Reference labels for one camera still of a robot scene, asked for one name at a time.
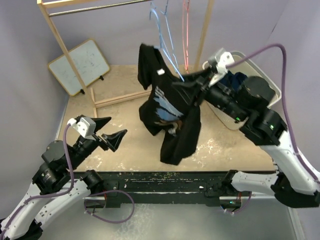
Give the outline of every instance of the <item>wooden clothing rack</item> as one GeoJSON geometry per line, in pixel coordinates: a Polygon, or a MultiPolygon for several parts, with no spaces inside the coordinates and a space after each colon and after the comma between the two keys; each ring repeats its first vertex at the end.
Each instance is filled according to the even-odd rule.
{"type": "MultiPolygon", "coordinates": [[[[37,5],[40,8],[47,24],[49,25],[55,39],[57,40],[63,54],[65,55],[67,61],[69,62],[72,70],[75,73],[76,78],[78,79],[79,83],[81,84],[81,87],[85,93],[85,96],[87,97],[87,100],[90,102],[90,104],[93,107],[93,114],[94,117],[97,118],[97,109],[102,108],[105,106],[110,106],[113,104],[123,103],[129,100],[138,99],[142,97],[147,97],[150,94],[150,90],[147,91],[139,91],[135,93],[130,93],[122,96],[112,97],[100,101],[95,101],[95,95],[94,90],[91,88],[90,92],[88,91],[88,88],[86,87],[84,81],[82,80],[75,63],[73,62],[72,58],[70,57],[70,54],[68,52],[68,49],[66,48],[66,45],[64,41],[62,40],[58,29],[56,28],[54,22],[52,21],[52,17],[60,16],[60,15],[67,15],[67,14],[74,14],[74,13],[80,13],[80,12],[86,12],[86,11],[93,11],[97,9],[107,9],[107,8],[113,8],[113,7],[119,7],[129,4],[137,4],[137,3],[143,3],[143,2],[149,2],[152,0],[133,0],[133,1],[127,1],[127,2],[121,2],[121,3],[115,3],[115,4],[109,4],[109,5],[102,5],[102,6],[93,6],[93,7],[86,7],[86,8],[80,8],[75,10],[68,10],[68,11],[61,11],[61,12],[55,12],[55,13],[48,13],[48,9],[53,8],[60,8],[65,6],[71,6],[76,4],[83,4],[83,3],[89,3],[97,0],[57,0],[57,1],[50,1],[50,2],[43,2],[43,0],[37,0],[37,5]]],[[[211,18],[211,13],[213,9],[215,0],[208,0],[205,16],[204,16],[204,22],[203,27],[201,31],[201,37],[198,45],[198,50],[196,54],[196,60],[194,64],[194,70],[196,71],[199,67],[199,61],[202,54],[202,50],[204,47],[204,42],[211,18]]]]}

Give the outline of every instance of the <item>black t-shirt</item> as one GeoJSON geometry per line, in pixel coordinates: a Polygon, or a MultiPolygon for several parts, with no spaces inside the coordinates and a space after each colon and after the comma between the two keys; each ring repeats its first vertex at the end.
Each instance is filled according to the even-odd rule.
{"type": "MultiPolygon", "coordinates": [[[[186,82],[194,81],[204,71],[183,75],[186,82]]],[[[138,81],[146,90],[152,85],[148,100],[139,108],[140,120],[155,136],[165,130],[160,161],[178,165],[196,151],[201,129],[200,107],[190,104],[191,95],[172,83],[182,80],[167,67],[160,51],[141,44],[138,59],[138,81]]]]}

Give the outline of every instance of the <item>wooden platform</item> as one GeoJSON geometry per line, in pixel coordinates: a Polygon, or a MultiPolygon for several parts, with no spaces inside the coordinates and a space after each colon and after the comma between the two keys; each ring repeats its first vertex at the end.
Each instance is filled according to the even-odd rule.
{"type": "MultiPolygon", "coordinates": [[[[117,97],[143,91],[137,80],[136,65],[111,65],[104,81],[98,80],[90,87],[95,100],[117,97]]],[[[146,97],[99,108],[99,117],[111,116],[112,120],[100,133],[113,133],[128,129],[117,152],[104,152],[100,148],[87,158],[77,169],[85,171],[247,171],[273,170],[271,158],[247,140],[240,131],[227,129],[205,102],[201,106],[201,133],[197,151],[181,161],[179,166],[160,162],[160,148],[164,134],[152,136],[139,119],[138,108],[146,97]]],[[[66,108],[59,139],[70,118],[78,115],[94,116],[88,99],[78,94],[70,97],[66,108]]],[[[67,135],[69,144],[78,138],[75,130],[67,135]]]]}

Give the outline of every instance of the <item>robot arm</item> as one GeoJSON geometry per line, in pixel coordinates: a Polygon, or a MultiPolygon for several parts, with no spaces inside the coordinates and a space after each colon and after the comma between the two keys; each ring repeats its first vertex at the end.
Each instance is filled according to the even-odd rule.
{"type": "Polygon", "coordinates": [[[269,84],[261,77],[250,76],[237,91],[217,82],[228,72],[227,64],[234,63],[229,52],[219,52],[209,59],[214,72],[204,99],[219,108],[235,122],[246,121],[240,131],[259,146],[273,160],[277,171],[274,174],[250,174],[231,170],[224,186],[239,192],[251,191],[275,196],[291,208],[318,207],[320,185],[315,179],[320,173],[298,150],[294,151],[290,133],[280,115],[268,105],[275,95],[269,84]]]}
{"type": "MultiPolygon", "coordinates": [[[[110,120],[111,117],[79,116],[68,122],[81,135],[73,146],[67,146],[73,170],[97,147],[113,152],[118,149],[126,129],[111,135],[96,134],[110,120]]],[[[67,208],[84,197],[102,192],[104,188],[98,173],[89,170],[74,182],[67,194],[63,194],[71,188],[71,181],[62,141],[50,143],[42,158],[45,163],[32,178],[27,193],[15,210],[0,222],[1,240],[38,239],[42,231],[67,208]]]]}

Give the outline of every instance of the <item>black metal bar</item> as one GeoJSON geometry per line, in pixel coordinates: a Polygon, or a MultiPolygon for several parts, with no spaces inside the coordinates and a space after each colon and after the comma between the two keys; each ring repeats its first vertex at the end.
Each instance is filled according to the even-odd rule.
{"type": "MultiPolygon", "coordinates": [[[[251,171],[254,174],[273,174],[273,171],[251,171]]],[[[116,172],[99,171],[106,190],[118,189],[129,193],[137,204],[205,204],[209,207],[220,206],[220,197],[235,197],[220,190],[227,171],[180,171],[180,172],[116,172]]],[[[75,172],[79,179],[84,172],[75,172]]],[[[94,197],[103,206],[104,198],[94,197]]],[[[130,203],[127,196],[111,193],[107,196],[107,208],[119,208],[130,203]]]]}

